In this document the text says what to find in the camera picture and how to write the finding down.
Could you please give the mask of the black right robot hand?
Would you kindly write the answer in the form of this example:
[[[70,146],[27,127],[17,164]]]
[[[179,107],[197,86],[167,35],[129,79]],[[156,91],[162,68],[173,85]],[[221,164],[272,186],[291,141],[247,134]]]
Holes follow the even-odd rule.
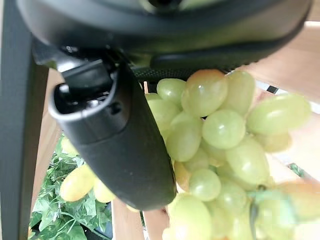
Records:
[[[303,28],[311,0],[19,0],[37,64],[64,78],[48,110],[123,202],[159,209],[176,195],[140,80],[257,62]]]

